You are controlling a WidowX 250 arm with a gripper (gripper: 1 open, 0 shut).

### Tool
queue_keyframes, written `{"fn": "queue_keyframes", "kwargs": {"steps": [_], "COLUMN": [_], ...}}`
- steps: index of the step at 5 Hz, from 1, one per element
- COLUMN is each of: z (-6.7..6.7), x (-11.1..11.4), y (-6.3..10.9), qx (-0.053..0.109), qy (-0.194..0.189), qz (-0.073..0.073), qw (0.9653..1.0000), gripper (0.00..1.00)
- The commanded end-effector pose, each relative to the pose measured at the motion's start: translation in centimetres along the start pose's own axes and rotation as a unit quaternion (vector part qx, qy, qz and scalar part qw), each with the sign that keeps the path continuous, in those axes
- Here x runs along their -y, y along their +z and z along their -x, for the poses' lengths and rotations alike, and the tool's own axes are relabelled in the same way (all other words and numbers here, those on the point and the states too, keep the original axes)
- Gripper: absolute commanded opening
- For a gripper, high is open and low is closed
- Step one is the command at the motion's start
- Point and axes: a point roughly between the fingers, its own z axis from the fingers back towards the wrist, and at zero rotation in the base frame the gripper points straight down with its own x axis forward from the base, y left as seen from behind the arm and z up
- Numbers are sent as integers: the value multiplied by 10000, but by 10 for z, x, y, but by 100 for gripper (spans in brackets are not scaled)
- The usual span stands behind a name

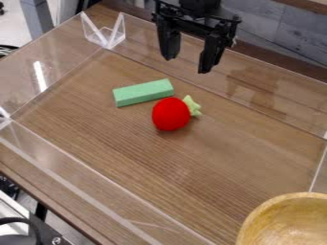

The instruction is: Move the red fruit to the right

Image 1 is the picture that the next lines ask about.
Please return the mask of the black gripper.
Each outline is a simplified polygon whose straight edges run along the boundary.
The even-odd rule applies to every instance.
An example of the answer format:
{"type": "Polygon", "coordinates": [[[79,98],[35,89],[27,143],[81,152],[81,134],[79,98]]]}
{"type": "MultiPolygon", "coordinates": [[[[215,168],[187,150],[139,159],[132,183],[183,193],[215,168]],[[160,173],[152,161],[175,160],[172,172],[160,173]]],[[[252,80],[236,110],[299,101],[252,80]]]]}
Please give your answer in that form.
{"type": "Polygon", "coordinates": [[[223,6],[222,1],[176,0],[176,3],[170,3],[168,0],[154,0],[152,21],[158,24],[160,51],[166,60],[179,55],[180,33],[198,37],[210,33],[199,57],[200,74],[211,72],[220,62],[224,47],[235,45],[238,25],[242,23],[242,17],[223,6]]]}

